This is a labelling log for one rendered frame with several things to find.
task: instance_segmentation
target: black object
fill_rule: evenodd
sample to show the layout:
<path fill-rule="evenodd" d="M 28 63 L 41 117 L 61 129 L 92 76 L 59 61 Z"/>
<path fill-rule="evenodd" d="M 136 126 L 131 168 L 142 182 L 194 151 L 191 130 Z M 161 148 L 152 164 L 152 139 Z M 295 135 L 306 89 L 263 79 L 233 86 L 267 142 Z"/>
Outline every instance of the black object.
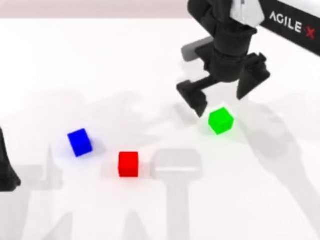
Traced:
<path fill-rule="evenodd" d="M 262 27 L 320 56 L 320 18 L 279 0 L 260 0 Z"/>
<path fill-rule="evenodd" d="M 187 80 L 177 85 L 180 95 L 199 117 L 208 105 L 202 90 L 218 83 L 239 80 L 237 98 L 241 100 L 270 77 L 265 56 L 248 55 L 257 29 L 230 18 L 232 3 L 233 0 L 188 1 L 189 13 L 212 36 L 210 42 L 205 41 L 194 49 L 182 49 L 185 60 L 200 58 L 204 62 L 204 70 L 209 72 L 209 76 L 202 80 L 194 83 Z"/>
<path fill-rule="evenodd" d="M 0 192 L 13 192 L 20 185 L 21 180 L 10 164 L 4 134 L 0 128 Z"/>

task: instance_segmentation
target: block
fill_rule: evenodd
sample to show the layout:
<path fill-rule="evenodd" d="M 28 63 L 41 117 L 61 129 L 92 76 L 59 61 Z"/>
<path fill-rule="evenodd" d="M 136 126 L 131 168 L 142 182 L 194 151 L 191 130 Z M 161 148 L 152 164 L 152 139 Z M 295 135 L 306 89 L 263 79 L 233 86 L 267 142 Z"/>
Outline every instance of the block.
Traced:
<path fill-rule="evenodd" d="M 84 128 L 78 131 L 69 133 L 68 138 L 71 143 L 73 152 L 77 158 L 82 155 L 91 153 L 93 151 L 91 141 Z"/>
<path fill-rule="evenodd" d="M 121 178 L 137 178 L 139 175 L 138 152 L 120 152 L 118 172 Z"/>
<path fill-rule="evenodd" d="M 220 135 L 232 129 L 234 122 L 234 117 L 223 107 L 210 113 L 208 124 L 215 134 Z"/>

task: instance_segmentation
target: red letter x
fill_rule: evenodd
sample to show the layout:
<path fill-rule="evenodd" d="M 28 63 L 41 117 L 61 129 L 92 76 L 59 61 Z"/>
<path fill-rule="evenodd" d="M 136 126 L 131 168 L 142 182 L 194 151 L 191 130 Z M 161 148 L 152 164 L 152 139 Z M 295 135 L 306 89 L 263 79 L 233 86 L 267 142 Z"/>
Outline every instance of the red letter x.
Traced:
<path fill-rule="evenodd" d="M 311 28 L 311 27 L 307 27 L 306 30 L 308 31 L 307 33 L 307 37 L 310 37 L 312 40 L 315 39 L 315 32 L 316 32 L 316 29 L 315 28 Z"/>

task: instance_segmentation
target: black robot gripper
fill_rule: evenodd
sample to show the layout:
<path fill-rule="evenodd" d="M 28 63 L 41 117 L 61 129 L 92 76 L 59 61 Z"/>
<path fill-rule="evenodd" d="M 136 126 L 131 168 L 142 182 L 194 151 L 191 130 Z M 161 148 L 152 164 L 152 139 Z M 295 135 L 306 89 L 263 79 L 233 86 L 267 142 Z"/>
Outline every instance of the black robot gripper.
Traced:
<path fill-rule="evenodd" d="M 20 185 L 21 180 L 10 164 L 4 134 L 0 128 L 0 192 L 13 192 Z"/>
<path fill-rule="evenodd" d="M 230 18 L 232 2 L 188 1 L 189 13 L 211 37 L 184 46 L 182 55 L 186 62 L 201 59 L 209 76 L 196 82 L 181 82 L 176 88 L 199 117 L 208 105 L 202 90 L 218 83 L 238 81 L 236 97 L 241 100 L 271 76 L 263 54 L 248 55 L 252 36 L 258 31 Z"/>

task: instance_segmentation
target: white table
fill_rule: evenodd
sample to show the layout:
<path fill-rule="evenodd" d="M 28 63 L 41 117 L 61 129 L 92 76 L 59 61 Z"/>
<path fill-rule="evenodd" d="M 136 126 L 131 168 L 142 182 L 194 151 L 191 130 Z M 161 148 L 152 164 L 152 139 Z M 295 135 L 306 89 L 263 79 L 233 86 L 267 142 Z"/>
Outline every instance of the white table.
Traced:
<path fill-rule="evenodd" d="M 318 239 L 319 57 L 259 28 L 251 51 L 272 77 L 243 101 L 235 84 L 206 90 L 198 119 L 176 91 L 206 75 L 180 53 L 207 36 L 194 20 L 1 20 L 0 32 L 0 125 L 22 180 L 0 193 L 0 239 Z M 215 136 L 221 106 L 236 122 Z M 95 151 L 75 158 L 80 128 Z M 199 156 L 182 151 L 182 167 L 202 166 L 185 197 L 150 177 L 164 149 Z M 117 177 L 119 151 L 139 151 L 141 178 Z"/>

